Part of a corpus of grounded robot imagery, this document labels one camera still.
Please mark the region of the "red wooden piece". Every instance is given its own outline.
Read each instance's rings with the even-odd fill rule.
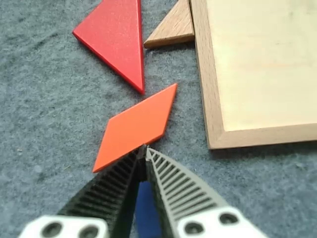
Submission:
[[[177,84],[173,84],[109,120],[94,173],[164,135],[176,88]]]
[[[73,34],[144,93],[141,0],[103,0]]]

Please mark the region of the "wooden puzzle piece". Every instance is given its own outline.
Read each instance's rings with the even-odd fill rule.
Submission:
[[[193,41],[195,38],[188,0],[179,0],[144,43],[154,48]]]
[[[173,84],[109,120],[94,173],[139,146],[163,136],[176,88],[177,84]]]
[[[73,34],[144,93],[141,0],[104,0]]]

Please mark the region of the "orange parallelogram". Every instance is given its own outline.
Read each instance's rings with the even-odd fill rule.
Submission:
[[[173,84],[109,120],[94,173],[164,135],[176,88],[177,84]]]

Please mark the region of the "gray carpet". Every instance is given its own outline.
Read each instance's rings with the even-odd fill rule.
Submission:
[[[317,144],[209,151],[194,44],[145,51],[142,97],[71,34],[99,1],[0,1],[0,237],[57,212],[93,177],[107,120],[177,82],[153,147],[270,237],[316,238]],[[144,39],[175,2],[142,1]]]

